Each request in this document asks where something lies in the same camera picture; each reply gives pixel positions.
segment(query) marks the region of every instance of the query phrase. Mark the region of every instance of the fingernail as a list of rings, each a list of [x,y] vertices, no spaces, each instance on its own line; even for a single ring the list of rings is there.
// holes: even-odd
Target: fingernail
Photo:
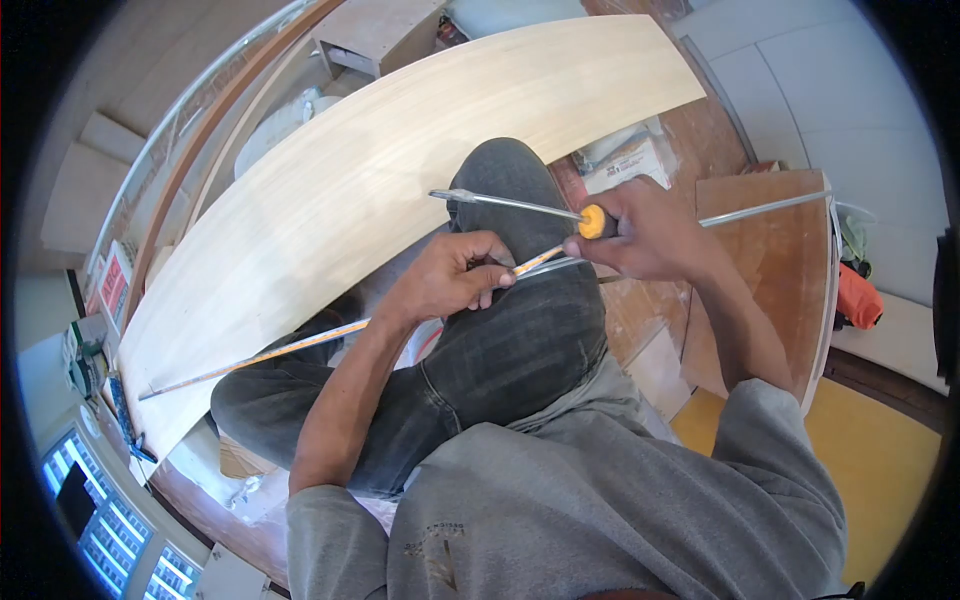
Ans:
[[[574,258],[580,258],[580,246],[577,245],[573,240],[568,240],[564,242],[564,252],[567,256],[573,256]]]

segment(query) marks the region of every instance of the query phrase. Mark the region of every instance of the yellow screwdriver handle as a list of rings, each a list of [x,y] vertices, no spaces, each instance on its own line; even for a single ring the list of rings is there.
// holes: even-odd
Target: yellow screwdriver handle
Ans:
[[[588,240],[614,237],[616,235],[616,219],[607,214],[607,211],[597,204],[590,204],[580,211],[584,220],[580,222],[580,234]]]

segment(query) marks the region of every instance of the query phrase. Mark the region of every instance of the left hand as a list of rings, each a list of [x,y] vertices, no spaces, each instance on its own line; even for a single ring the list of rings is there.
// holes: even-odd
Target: left hand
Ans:
[[[469,263],[484,263],[468,270]],[[380,302],[378,314],[416,326],[465,308],[490,308],[516,282],[514,257],[492,231],[438,233]]]

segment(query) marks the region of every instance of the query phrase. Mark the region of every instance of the right hand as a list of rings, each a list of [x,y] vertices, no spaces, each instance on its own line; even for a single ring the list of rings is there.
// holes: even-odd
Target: right hand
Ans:
[[[564,241],[569,256],[613,267],[634,279],[692,283],[717,252],[715,240],[686,204],[645,175],[588,196],[587,202],[617,219],[617,235],[598,240],[571,235]]]

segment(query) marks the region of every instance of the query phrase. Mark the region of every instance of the black jeans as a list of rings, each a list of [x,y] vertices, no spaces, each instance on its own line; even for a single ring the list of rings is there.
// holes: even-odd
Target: black jeans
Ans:
[[[543,163],[509,138],[481,144],[450,186],[565,208]],[[515,208],[449,203],[447,210],[452,231],[495,231],[517,264],[573,232],[565,219]],[[413,468],[443,442],[479,422],[506,425],[528,417],[572,390],[606,350],[604,314],[596,274],[584,264],[498,290],[487,310],[450,316],[425,359],[391,374],[350,491],[397,497]],[[340,324],[316,321],[271,347]],[[214,419],[243,446],[289,468],[338,347],[306,348],[228,374],[210,399]]]

